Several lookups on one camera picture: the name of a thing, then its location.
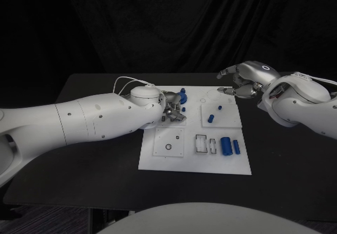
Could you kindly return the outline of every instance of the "small blue part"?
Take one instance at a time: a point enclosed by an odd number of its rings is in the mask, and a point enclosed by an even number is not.
[[[212,123],[212,122],[213,122],[213,118],[215,118],[215,116],[213,116],[213,115],[211,115],[211,116],[209,116],[209,123]]]
[[[182,88],[180,92],[177,93],[182,96],[180,104],[185,104],[187,102],[187,95],[185,93],[186,93],[186,90],[185,88]]]
[[[234,149],[235,149],[235,153],[239,155],[241,154],[241,148],[239,148],[238,140],[234,140]]]
[[[223,149],[223,155],[229,156],[234,154],[234,150],[232,150],[232,144],[231,144],[231,138],[229,137],[223,137],[221,139],[222,142],[222,149]]]

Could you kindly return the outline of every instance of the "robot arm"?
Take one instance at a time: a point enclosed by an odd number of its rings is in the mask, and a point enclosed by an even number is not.
[[[337,97],[329,93],[314,79],[337,85],[331,80],[295,72],[281,77],[274,68],[257,61],[247,61],[221,71],[218,78],[234,73],[239,88],[218,89],[239,98],[254,98],[262,91],[259,109],[285,127],[298,123],[307,125],[319,134],[337,139]]]
[[[180,95],[167,93],[173,100],[154,85],[146,85],[124,97],[110,93],[61,104],[0,109],[0,186],[49,150],[153,128],[163,112],[183,120]]]

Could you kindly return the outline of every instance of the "rectangular slot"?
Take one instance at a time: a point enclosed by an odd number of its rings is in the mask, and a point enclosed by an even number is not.
[[[211,149],[211,153],[216,154],[216,140],[215,139],[209,139],[209,149]]]
[[[208,153],[208,142],[206,135],[196,135],[196,153],[206,154]]]

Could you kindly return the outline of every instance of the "black table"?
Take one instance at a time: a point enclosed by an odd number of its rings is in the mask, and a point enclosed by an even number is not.
[[[218,80],[213,73],[75,74],[56,102],[110,93],[121,75],[156,85],[234,85],[231,78]],[[293,219],[337,221],[337,141],[304,125],[278,125],[257,102],[236,99],[252,175],[139,170],[143,130],[137,130],[39,156],[18,173],[5,202],[121,210],[216,202]]]

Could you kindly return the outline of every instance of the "black curtain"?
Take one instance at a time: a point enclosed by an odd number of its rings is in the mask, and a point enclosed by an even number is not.
[[[258,60],[278,71],[337,79],[336,0],[2,5],[2,107],[52,103],[72,73],[219,72]]]

